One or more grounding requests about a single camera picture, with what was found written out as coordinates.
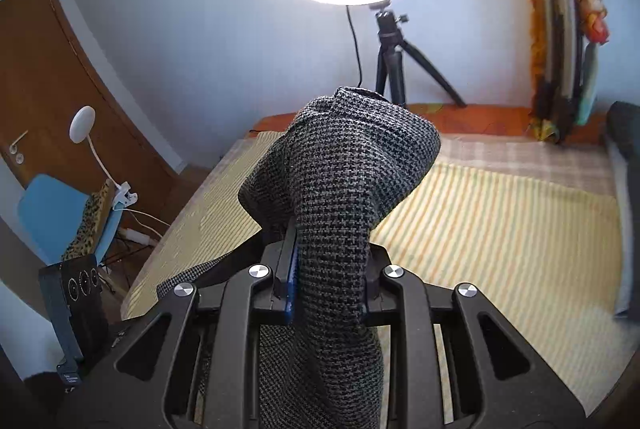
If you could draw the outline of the black device with dials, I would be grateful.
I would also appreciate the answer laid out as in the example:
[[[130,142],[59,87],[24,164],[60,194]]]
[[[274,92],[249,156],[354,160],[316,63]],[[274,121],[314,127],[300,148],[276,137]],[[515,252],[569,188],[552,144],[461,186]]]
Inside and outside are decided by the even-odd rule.
[[[66,387],[77,387],[110,346],[96,257],[88,255],[43,267],[38,281],[63,351],[56,371]]]

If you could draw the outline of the light blue chair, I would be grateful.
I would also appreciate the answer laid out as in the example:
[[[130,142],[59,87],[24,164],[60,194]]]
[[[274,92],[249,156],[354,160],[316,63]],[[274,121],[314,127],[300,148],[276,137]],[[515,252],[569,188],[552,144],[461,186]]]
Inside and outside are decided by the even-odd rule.
[[[44,264],[62,261],[80,227],[88,199],[89,195],[47,174],[36,175],[28,184],[17,215]]]

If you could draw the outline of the brown wooden door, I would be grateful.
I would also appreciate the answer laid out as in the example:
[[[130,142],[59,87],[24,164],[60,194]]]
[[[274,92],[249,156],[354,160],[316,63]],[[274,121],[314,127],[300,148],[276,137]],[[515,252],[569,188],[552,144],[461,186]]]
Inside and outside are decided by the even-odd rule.
[[[27,186],[48,174],[81,192],[108,176],[163,218],[177,175],[125,114],[59,0],[1,2],[1,156]]]

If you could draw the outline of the dark grey woven pants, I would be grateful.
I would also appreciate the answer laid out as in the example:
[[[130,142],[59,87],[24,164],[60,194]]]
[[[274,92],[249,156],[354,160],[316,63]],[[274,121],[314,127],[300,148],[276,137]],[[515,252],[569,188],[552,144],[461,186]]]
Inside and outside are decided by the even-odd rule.
[[[384,361],[362,321],[371,232],[430,171],[440,137],[374,92],[309,102],[242,183],[238,198],[270,234],[298,234],[295,319],[260,332],[265,428],[375,428]]]

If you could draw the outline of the yellow striped bed sheet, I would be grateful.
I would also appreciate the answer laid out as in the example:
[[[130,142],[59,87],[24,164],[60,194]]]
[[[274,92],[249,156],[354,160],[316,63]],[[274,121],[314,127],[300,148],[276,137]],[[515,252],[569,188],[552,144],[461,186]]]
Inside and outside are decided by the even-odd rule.
[[[258,232],[238,192],[283,135],[239,142],[212,171],[146,260],[122,319],[149,311],[169,279]],[[639,346],[639,326],[616,317],[623,241],[608,156],[494,140],[442,136],[433,168],[371,241],[431,284],[480,287],[589,416]]]

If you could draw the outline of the white power strip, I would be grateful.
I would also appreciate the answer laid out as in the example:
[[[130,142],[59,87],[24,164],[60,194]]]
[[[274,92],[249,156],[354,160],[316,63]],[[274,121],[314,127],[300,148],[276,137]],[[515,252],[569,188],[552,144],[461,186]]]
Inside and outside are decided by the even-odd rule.
[[[123,229],[122,227],[119,227],[118,235],[126,239],[126,241],[132,241],[133,243],[136,243],[142,246],[153,246],[155,244],[154,239],[151,238],[149,235],[142,234],[138,231],[131,230],[131,229]]]

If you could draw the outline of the folded silver tripod stand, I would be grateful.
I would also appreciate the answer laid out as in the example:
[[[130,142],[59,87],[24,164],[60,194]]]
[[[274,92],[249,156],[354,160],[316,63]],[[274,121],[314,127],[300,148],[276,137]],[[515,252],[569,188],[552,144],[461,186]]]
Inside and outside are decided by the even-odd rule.
[[[544,13],[544,74],[536,82],[534,117],[541,140],[562,144],[578,123],[584,93],[584,35],[577,0],[541,0]]]

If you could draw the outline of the black mini tripod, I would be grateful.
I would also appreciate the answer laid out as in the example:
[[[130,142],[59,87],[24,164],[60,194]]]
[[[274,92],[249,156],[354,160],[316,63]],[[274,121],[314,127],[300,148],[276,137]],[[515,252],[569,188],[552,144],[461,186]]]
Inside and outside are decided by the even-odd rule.
[[[390,9],[390,0],[371,4],[369,8],[375,14],[375,20],[378,24],[378,42],[380,42],[378,63],[376,64],[375,92],[383,95],[385,89],[390,88],[392,103],[402,108],[407,107],[404,54],[408,54],[459,108],[465,108],[466,103],[461,95],[426,56],[405,39],[400,24],[408,22],[408,16],[400,15],[397,17]]]

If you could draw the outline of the folded dark navy garment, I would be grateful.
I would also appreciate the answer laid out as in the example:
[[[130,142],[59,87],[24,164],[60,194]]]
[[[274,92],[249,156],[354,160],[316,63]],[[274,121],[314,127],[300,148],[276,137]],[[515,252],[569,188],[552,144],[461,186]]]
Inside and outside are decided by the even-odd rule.
[[[623,263],[615,314],[639,322],[639,106],[614,102],[605,117],[605,146],[612,164]]]

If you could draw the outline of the leopard print cloth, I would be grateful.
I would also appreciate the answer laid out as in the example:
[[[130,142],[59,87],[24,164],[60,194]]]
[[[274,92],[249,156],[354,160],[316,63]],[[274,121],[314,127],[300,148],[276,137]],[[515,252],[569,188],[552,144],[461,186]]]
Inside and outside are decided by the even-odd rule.
[[[92,193],[82,209],[81,221],[76,235],[63,253],[62,260],[81,258],[96,253],[99,241],[115,196],[115,184],[106,180],[101,188]]]

